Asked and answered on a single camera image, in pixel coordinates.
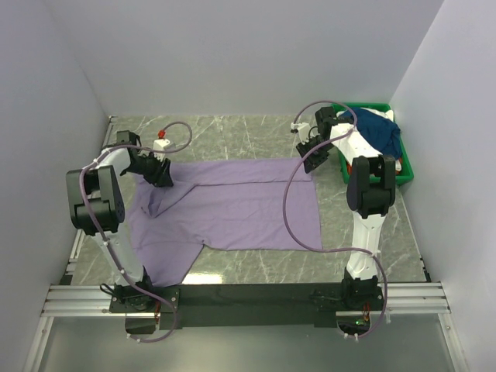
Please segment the purple t shirt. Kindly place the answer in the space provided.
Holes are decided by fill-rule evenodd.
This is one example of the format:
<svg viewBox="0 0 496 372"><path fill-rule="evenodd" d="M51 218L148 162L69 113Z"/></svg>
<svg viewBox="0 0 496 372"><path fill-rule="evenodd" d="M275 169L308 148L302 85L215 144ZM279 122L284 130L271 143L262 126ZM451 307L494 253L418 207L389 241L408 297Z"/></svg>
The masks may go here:
<svg viewBox="0 0 496 372"><path fill-rule="evenodd" d="M298 159L175 163L174 186L135 176L130 239L156 287L182 282L203 246L218 250L322 248L315 182Z"/></svg>

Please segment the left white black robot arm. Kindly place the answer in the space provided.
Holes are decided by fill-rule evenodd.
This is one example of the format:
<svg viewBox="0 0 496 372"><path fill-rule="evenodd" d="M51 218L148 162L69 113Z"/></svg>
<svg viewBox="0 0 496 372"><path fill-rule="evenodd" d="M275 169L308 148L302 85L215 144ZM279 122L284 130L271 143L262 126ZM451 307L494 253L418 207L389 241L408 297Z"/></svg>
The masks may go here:
<svg viewBox="0 0 496 372"><path fill-rule="evenodd" d="M164 300L154 293L150 276L127 236L119 177L136 174L155 188L172 187L165 148L161 144L142 147L139 135L120 131L117 141L104 147L88 166L66 173L71 222L98 244L117 275L112 286L100 284L99 289L116 305L134 312L159 309Z"/></svg>

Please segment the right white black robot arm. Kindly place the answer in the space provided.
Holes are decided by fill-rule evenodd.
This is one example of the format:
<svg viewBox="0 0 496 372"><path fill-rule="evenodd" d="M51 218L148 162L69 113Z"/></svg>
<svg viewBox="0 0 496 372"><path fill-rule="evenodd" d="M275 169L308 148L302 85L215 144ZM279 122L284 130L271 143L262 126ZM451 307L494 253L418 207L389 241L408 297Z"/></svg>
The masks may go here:
<svg viewBox="0 0 496 372"><path fill-rule="evenodd" d="M346 202L353 213L353 238L338 297L350 309L383 300L377 255L384 220L395 202L402 155L401 131L393 118L392 111L333 104L315 113L315 124L298 119L291 124L305 172L322 165L332 148L350 167Z"/></svg>

